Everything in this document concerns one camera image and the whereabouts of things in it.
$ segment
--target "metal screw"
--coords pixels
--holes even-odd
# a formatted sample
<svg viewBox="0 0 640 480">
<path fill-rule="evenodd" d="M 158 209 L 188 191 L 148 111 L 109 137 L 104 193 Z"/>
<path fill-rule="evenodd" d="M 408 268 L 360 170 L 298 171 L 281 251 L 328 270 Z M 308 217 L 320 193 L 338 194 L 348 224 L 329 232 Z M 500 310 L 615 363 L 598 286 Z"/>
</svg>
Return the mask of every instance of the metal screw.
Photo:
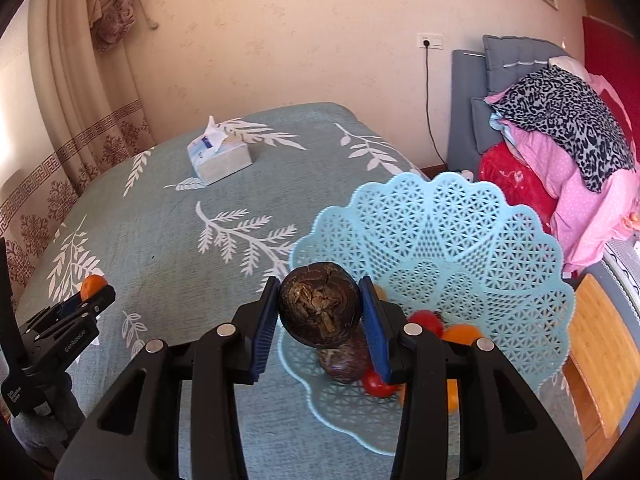
<svg viewBox="0 0 640 480">
<path fill-rule="evenodd" d="M 422 327 L 417 323 L 407 323 L 402 327 L 402 330 L 407 335 L 420 335 L 422 333 Z"/>
<path fill-rule="evenodd" d="M 152 339 L 145 345 L 146 351 L 150 354 L 155 354 L 156 352 L 161 351 L 162 348 L 164 348 L 164 342 L 162 342 L 161 339 Z"/>
<path fill-rule="evenodd" d="M 476 344 L 478 345 L 478 348 L 483 352 L 490 352 L 495 348 L 494 342 L 485 337 L 481 337 L 480 339 L 478 339 L 478 341 L 476 341 Z"/>
<path fill-rule="evenodd" d="M 229 337 L 230 335 L 233 335 L 236 333 L 236 327 L 233 326 L 231 323 L 225 323 L 220 325 L 216 329 L 216 332 L 220 337 Z"/>
</svg>

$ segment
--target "blue gripper pad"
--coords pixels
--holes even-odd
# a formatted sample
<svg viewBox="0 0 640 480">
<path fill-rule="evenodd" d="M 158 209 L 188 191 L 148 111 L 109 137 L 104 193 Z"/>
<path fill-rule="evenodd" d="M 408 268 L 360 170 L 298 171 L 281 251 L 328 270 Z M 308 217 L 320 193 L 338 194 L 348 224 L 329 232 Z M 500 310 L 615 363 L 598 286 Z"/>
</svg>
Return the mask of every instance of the blue gripper pad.
<svg viewBox="0 0 640 480">
<path fill-rule="evenodd" d="M 364 319 L 364 332 L 367 337 L 369 354 L 376 372 L 385 383 L 391 381 L 391 366 L 389 364 L 388 338 L 391 334 L 385 334 L 386 319 L 380 319 L 383 309 L 380 300 L 373 288 L 371 279 L 365 276 L 358 284 L 362 294 L 362 317 Z"/>
<path fill-rule="evenodd" d="M 271 341 L 273 333 L 276 330 L 276 322 L 278 320 L 277 297 L 280 282 L 273 278 L 267 283 L 260 302 L 262 306 L 262 315 L 256 329 L 254 338 L 252 339 L 252 362 L 249 374 L 254 381 L 257 381 L 267 367 L 267 359 L 271 350 Z"/>
</svg>

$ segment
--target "gray headboard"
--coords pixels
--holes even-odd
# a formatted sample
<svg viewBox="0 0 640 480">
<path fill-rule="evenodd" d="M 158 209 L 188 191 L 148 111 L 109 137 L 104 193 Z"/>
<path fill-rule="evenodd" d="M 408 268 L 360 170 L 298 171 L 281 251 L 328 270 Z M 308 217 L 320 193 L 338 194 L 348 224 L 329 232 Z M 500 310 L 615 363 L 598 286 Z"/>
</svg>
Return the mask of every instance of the gray headboard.
<svg viewBox="0 0 640 480">
<path fill-rule="evenodd" d="M 478 176 L 478 152 L 471 111 L 473 97 L 486 97 L 486 63 L 482 52 L 454 50 L 451 73 L 451 129 L 447 167 Z"/>
<path fill-rule="evenodd" d="M 502 140 L 489 126 L 491 108 L 482 98 L 506 90 L 550 57 L 568 54 L 556 44 L 533 38 L 485 35 L 484 53 L 454 50 L 451 81 L 451 130 L 447 166 L 478 177 L 482 154 Z"/>
</svg>

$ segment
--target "red tomato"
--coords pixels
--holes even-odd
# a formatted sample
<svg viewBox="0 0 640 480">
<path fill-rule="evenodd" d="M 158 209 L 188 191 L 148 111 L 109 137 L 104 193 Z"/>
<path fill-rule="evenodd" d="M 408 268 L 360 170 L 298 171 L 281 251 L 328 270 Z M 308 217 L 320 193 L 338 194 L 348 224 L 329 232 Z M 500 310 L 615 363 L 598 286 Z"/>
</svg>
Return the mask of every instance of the red tomato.
<svg viewBox="0 0 640 480">
<path fill-rule="evenodd" d="M 444 334 L 444 323 L 431 310 L 416 310 L 407 321 L 417 323 L 438 337 L 442 337 Z"/>
<path fill-rule="evenodd" d="M 391 397 L 398 390 L 396 384 L 386 384 L 373 368 L 369 368 L 361 378 L 364 391 L 374 397 Z"/>
</svg>

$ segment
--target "red wall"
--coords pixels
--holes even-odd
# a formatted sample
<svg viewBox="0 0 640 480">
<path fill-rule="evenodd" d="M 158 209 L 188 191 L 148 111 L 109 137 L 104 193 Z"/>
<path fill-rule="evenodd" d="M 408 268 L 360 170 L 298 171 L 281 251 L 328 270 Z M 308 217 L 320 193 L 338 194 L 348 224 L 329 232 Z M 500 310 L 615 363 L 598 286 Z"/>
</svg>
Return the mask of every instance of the red wall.
<svg viewBox="0 0 640 480">
<path fill-rule="evenodd" d="M 584 65 L 616 89 L 631 119 L 636 146 L 640 146 L 640 44 L 606 23 L 593 18 L 582 21 Z"/>
</svg>

